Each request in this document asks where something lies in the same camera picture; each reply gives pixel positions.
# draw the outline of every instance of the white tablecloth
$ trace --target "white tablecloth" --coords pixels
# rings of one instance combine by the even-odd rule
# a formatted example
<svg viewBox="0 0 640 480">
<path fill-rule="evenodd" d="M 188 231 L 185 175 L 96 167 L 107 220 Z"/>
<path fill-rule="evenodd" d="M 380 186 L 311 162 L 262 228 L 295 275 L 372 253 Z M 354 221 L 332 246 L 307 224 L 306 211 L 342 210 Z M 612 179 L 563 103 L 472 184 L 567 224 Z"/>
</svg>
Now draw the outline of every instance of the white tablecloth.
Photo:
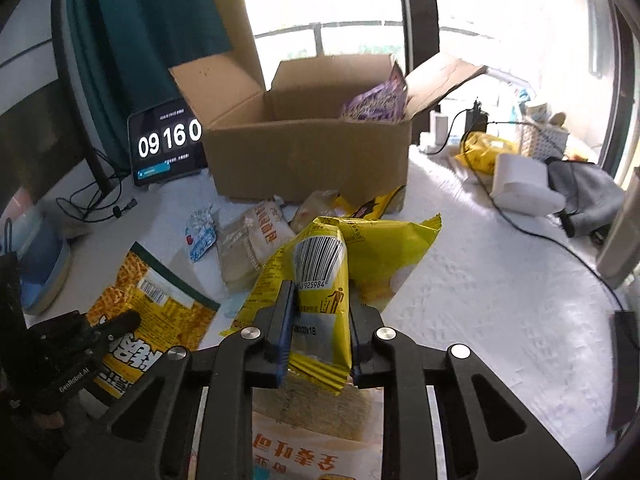
<svg viewBox="0 0 640 480">
<path fill-rule="evenodd" d="M 31 322 L 87 311 L 114 282 L 134 241 L 196 290 L 219 302 L 226 299 L 216 251 L 196 264 L 186 256 L 186 219 L 213 203 L 226 222 L 248 205 L 217 196 L 206 174 L 135 195 L 137 207 L 73 245 L 65 287 L 55 304 Z M 289 218 L 292 211 L 286 211 Z M 614 310 L 606 292 L 571 256 L 516 232 L 483 201 L 476 186 L 463 187 L 450 170 L 412 148 L 405 206 L 392 218 L 419 222 L 437 212 L 442 231 L 384 311 L 385 323 L 422 345 L 469 345 L 583 474 L 589 472 L 614 443 L 606 433 Z M 530 230 L 567 241 L 546 219 L 514 218 Z M 215 342 L 222 318 L 216 318 L 206 344 Z"/>
</svg>

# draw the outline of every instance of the white wall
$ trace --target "white wall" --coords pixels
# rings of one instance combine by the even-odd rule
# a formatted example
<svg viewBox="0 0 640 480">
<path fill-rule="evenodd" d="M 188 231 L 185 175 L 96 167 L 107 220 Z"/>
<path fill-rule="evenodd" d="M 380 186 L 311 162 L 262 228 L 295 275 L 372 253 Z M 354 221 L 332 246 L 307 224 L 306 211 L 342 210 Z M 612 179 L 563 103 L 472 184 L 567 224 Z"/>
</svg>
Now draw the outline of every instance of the white wall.
<svg viewBox="0 0 640 480">
<path fill-rule="evenodd" d="M 596 0 L 602 48 L 602 78 L 589 72 L 589 15 L 586 0 L 542 0 L 545 21 L 529 23 L 544 34 L 542 95 L 555 112 L 567 113 L 565 126 L 590 148 L 604 141 L 613 92 L 613 28 L 606 0 Z"/>
</svg>

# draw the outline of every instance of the teal curtain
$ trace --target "teal curtain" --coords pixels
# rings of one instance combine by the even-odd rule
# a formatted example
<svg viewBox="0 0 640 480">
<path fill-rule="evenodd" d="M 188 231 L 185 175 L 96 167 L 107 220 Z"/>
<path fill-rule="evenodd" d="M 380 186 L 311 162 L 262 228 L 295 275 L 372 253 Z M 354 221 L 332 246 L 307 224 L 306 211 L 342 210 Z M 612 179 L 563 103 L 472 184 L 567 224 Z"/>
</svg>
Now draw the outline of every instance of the teal curtain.
<svg viewBox="0 0 640 480">
<path fill-rule="evenodd" d="M 66 0 L 76 63 L 108 157 L 129 167 L 127 118 L 180 97 L 168 68 L 231 49 L 213 0 Z"/>
</svg>

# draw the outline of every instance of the purple snack bag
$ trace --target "purple snack bag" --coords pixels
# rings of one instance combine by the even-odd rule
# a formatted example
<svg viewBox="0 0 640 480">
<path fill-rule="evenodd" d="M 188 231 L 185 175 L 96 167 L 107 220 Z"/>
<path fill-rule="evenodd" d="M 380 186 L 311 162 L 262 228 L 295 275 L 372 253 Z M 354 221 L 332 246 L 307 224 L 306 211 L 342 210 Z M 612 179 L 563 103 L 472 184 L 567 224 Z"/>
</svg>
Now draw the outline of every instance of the purple snack bag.
<svg viewBox="0 0 640 480">
<path fill-rule="evenodd" d="M 354 121 L 400 121 L 404 117 L 407 88 L 397 63 L 391 76 L 364 94 L 357 95 L 343 107 L 340 117 Z"/>
</svg>

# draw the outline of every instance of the snack package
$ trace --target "snack package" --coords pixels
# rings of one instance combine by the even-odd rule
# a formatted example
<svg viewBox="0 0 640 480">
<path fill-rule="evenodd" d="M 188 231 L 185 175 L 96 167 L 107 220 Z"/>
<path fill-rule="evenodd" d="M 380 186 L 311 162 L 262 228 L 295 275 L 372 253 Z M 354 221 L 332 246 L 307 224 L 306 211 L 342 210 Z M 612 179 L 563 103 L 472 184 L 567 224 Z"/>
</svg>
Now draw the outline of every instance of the snack package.
<svg viewBox="0 0 640 480">
<path fill-rule="evenodd" d="M 108 371 L 98 374 L 95 383 L 120 398 L 172 346 L 197 350 L 218 307 L 133 244 L 115 285 L 107 287 L 86 317 L 95 326 L 132 308 L 140 314 L 140 326 L 111 342 L 102 361 Z"/>
<path fill-rule="evenodd" d="M 295 236 L 275 202 L 260 202 L 220 228 L 218 257 L 229 291 L 251 288 L 269 257 Z"/>
<path fill-rule="evenodd" d="M 289 226 L 297 234 L 319 216 L 378 220 L 386 212 L 398 212 L 400 210 L 399 207 L 394 206 L 394 203 L 403 202 L 404 188 L 405 186 L 397 187 L 391 193 L 374 197 L 358 207 L 349 204 L 335 190 L 314 191 L 298 208 Z"/>
<path fill-rule="evenodd" d="M 353 121 L 401 121 L 406 99 L 406 81 L 398 63 L 394 63 L 389 79 L 347 102 L 340 117 Z"/>
<path fill-rule="evenodd" d="M 270 398 L 259 399 L 258 405 L 254 400 L 252 413 L 254 480 L 380 480 L 381 388 L 358 390 L 347 384 L 339 396 L 334 396 L 290 374 L 280 389 L 254 389 L 254 396 L 263 394 Z M 189 480 L 195 478 L 198 462 L 204 402 L 201 407 Z"/>
<path fill-rule="evenodd" d="M 492 175 L 495 159 L 501 153 L 518 153 L 518 145 L 484 132 L 471 132 L 466 137 L 464 146 L 460 145 L 460 153 L 456 155 L 456 159 L 465 167 L 468 166 L 468 159 L 474 170 Z"/>
<path fill-rule="evenodd" d="M 392 209 L 392 204 L 395 202 L 396 198 L 404 194 L 404 188 L 405 186 L 397 187 L 391 193 L 377 196 L 359 207 L 351 206 L 351 204 L 349 204 L 341 195 L 338 195 L 334 202 L 335 216 L 378 220 L 384 213 Z"/>
<path fill-rule="evenodd" d="M 184 236 L 187 239 L 187 254 L 197 262 L 216 242 L 216 225 L 213 221 L 214 207 L 194 211 L 187 220 Z"/>
<path fill-rule="evenodd" d="M 257 311 L 275 302 L 282 280 L 295 280 L 300 314 L 289 367 L 339 392 L 351 370 L 348 280 L 354 280 L 363 301 L 382 310 L 441 225 L 439 215 L 422 224 L 316 218 L 269 259 L 232 328 L 222 335 L 251 326 Z"/>
<path fill-rule="evenodd" d="M 338 191 L 335 189 L 327 191 L 314 191 L 300 205 L 293 219 L 289 222 L 291 230 L 298 234 L 319 216 L 338 216 L 334 211 L 335 200 Z"/>
</svg>

